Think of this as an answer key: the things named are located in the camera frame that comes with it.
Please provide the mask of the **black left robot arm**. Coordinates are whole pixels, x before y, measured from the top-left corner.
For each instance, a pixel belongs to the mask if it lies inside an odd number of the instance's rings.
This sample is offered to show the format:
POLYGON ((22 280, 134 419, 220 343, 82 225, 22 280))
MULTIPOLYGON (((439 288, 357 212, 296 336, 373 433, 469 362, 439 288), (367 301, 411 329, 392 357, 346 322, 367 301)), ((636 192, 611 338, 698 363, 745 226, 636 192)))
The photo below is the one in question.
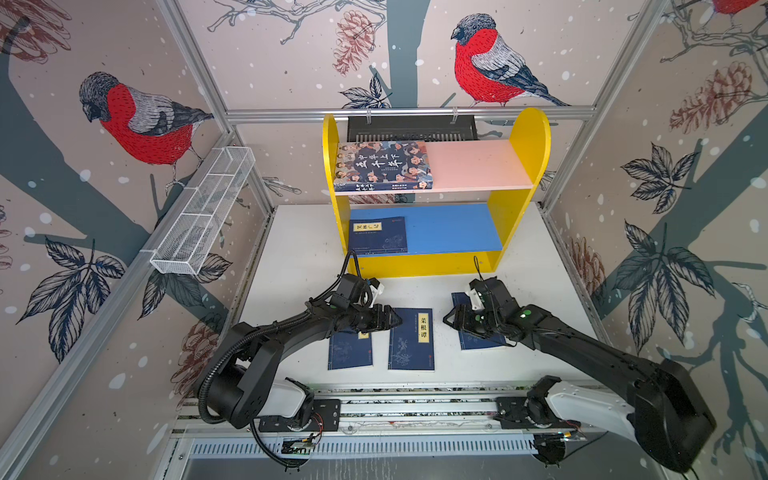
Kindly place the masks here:
POLYGON ((293 317, 232 327, 194 384, 200 418, 243 428, 262 415, 285 358, 343 330, 374 333, 400 326, 393 307, 373 302, 379 285, 375 278, 346 273, 293 317))

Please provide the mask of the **blue book yellow label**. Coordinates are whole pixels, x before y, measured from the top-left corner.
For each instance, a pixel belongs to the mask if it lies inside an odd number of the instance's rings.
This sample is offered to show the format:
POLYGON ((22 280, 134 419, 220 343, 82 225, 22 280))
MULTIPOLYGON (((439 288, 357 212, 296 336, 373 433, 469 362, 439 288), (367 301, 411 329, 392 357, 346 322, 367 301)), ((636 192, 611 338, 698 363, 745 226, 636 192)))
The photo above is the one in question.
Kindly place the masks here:
POLYGON ((349 248, 359 256, 407 253, 405 218, 351 220, 349 248))

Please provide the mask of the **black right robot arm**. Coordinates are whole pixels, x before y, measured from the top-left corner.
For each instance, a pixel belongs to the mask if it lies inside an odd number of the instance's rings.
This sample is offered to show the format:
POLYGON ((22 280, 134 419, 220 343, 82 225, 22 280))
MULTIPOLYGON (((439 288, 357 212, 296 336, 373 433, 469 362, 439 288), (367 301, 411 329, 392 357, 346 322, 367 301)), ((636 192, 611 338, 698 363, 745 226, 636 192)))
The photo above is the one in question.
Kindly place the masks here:
POLYGON ((522 406, 499 412, 501 423, 591 424, 634 441, 658 464, 677 473, 692 469, 716 428, 711 410, 681 365, 621 352, 538 306, 491 311, 459 304, 443 322, 479 338, 501 334, 564 361, 604 387, 587 392, 546 375, 528 391, 522 406))

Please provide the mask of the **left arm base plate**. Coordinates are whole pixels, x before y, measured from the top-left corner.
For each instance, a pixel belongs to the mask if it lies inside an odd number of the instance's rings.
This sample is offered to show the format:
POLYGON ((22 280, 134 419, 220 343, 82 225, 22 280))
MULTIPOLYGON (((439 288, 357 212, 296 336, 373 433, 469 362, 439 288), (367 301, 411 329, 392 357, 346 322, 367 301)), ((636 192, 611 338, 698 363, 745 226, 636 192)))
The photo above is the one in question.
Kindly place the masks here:
POLYGON ((339 399, 315 399, 305 415, 300 410, 294 417, 260 417, 257 425, 260 433, 337 432, 341 417, 339 399))

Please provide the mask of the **colourful illustrated thick book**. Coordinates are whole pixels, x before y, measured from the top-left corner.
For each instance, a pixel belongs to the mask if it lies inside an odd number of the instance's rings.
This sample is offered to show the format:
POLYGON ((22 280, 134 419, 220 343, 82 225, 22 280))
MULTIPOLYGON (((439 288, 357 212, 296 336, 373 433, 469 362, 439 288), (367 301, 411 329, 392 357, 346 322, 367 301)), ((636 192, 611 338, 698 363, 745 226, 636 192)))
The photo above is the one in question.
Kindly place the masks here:
POLYGON ((423 141, 346 142, 338 146, 336 192, 429 190, 433 175, 423 141))

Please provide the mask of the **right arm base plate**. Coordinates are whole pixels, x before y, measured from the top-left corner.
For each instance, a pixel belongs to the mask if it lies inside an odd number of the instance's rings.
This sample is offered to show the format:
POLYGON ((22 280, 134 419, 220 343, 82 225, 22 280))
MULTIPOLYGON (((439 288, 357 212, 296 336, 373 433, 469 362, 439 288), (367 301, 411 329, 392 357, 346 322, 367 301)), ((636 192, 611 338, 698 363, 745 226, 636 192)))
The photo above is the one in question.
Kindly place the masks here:
POLYGON ((497 413, 493 419, 503 430, 581 429, 580 422, 557 417, 544 400, 521 396, 498 397, 495 399, 495 404, 497 413))

